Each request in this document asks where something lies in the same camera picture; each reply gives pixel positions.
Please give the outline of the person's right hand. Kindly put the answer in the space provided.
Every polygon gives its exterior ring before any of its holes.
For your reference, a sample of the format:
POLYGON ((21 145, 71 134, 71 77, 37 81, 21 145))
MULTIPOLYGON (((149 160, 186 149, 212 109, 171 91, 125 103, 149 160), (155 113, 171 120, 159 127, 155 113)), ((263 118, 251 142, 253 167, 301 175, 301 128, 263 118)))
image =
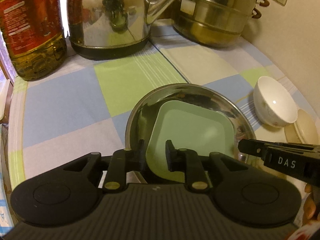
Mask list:
POLYGON ((319 212, 317 211, 316 204, 313 200, 312 185, 306 184, 304 191, 309 195, 303 205, 303 225, 311 221, 319 221, 319 212))

